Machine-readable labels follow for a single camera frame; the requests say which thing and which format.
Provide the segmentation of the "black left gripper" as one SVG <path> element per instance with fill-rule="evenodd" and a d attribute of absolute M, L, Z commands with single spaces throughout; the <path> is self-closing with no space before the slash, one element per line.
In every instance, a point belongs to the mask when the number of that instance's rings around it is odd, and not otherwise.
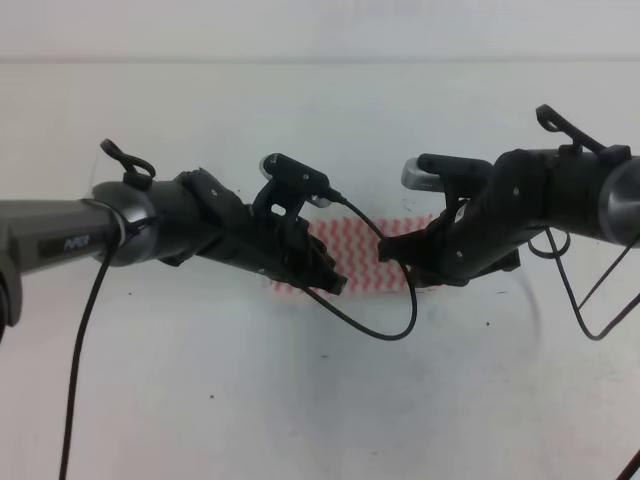
<path fill-rule="evenodd" d="M 333 269 L 336 261 L 326 245 L 310 234 L 300 216 L 242 205 L 246 223 L 239 233 L 239 267 L 298 288 L 340 295 L 348 279 Z"/>

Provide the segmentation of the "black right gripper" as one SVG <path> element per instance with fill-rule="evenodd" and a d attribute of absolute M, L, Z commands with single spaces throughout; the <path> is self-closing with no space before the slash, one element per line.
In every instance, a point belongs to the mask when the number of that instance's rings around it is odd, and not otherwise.
<path fill-rule="evenodd" d="M 465 205 L 463 216 L 438 228 L 385 237 L 381 262 L 427 263 L 407 267 L 413 286 L 465 286 L 469 281 L 520 267 L 520 205 L 483 194 Z"/>

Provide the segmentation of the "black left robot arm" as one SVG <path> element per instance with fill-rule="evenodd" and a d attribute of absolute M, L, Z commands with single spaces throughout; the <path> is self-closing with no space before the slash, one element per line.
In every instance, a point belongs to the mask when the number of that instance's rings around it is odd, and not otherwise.
<path fill-rule="evenodd" d="M 299 217 L 302 195 L 285 215 L 264 197 L 244 203 L 203 169 L 133 186 L 105 182 L 79 200 L 1 203 L 1 326 L 18 324 L 22 278 L 84 257 L 124 267 L 158 260 L 177 267 L 193 256 L 296 288 L 339 294 L 347 280 Z"/>

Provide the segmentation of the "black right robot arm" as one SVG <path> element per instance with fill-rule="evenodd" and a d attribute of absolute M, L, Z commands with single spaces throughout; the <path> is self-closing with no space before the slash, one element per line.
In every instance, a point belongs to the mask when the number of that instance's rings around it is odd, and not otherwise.
<path fill-rule="evenodd" d="M 639 236 L 639 159 L 624 146 L 516 149 L 494 163 L 422 154 L 406 162 L 402 183 L 443 193 L 446 208 L 424 229 L 380 241 L 379 258 L 426 286 L 513 270 L 519 247 L 548 227 L 623 246 Z"/>

